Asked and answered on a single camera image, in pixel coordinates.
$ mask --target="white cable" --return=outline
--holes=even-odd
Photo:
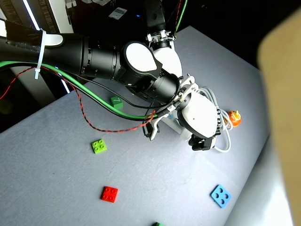
[[[225,131],[225,133],[226,133],[228,146],[226,149],[221,149],[216,146],[214,148],[219,152],[227,153],[231,149],[231,139],[230,139],[230,134],[229,134],[228,130],[233,129],[233,123],[231,122],[230,117],[227,114],[227,112],[218,106],[215,94],[210,88],[201,87],[198,89],[197,92],[204,94],[206,96],[206,98],[209,99],[216,106],[216,109],[221,111],[221,114],[220,114],[221,131]]]
[[[40,55],[39,55],[38,65],[34,69],[35,70],[34,79],[38,79],[39,78],[39,72],[41,71],[41,65],[42,65],[43,56],[44,56],[44,50],[45,50],[45,44],[46,44],[46,31],[44,31],[44,30],[42,30],[42,31],[43,31],[43,35],[42,35],[41,49],[40,49]]]

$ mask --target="blue lego brick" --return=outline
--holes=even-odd
[[[223,186],[218,185],[211,192],[211,197],[221,208],[225,208],[232,196]]]

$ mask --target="green block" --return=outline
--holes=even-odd
[[[97,140],[91,143],[95,154],[99,154],[105,150],[107,150],[107,146],[105,145],[103,140]]]
[[[112,106],[117,110],[120,110],[123,108],[123,103],[122,103],[120,97],[112,97],[111,103],[112,103]]]

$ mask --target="table surface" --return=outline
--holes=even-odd
[[[98,132],[84,121],[72,92],[0,134],[1,225],[224,225],[269,134],[260,72],[192,27],[178,33],[176,50],[183,74],[210,87],[224,110],[240,111],[230,152],[194,152],[163,122],[154,141],[141,129]],[[98,80],[143,104],[120,84]],[[107,101],[112,96],[88,86]],[[83,103],[99,128],[139,123],[87,97]],[[126,104],[124,111],[145,113]],[[101,138],[108,150],[95,155],[90,143]],[[217,145],[225,145],[223,135]],[[232,195],[224,209],[210,197],[218,184]],[[104,186],[119,189],[115,203],[100,200]]]

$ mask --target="orange object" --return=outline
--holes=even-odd
[[[233,127],[236,127],[241,123],[241,115],[238,111],[230,111],[228,112],[228,115],[233,124]]]

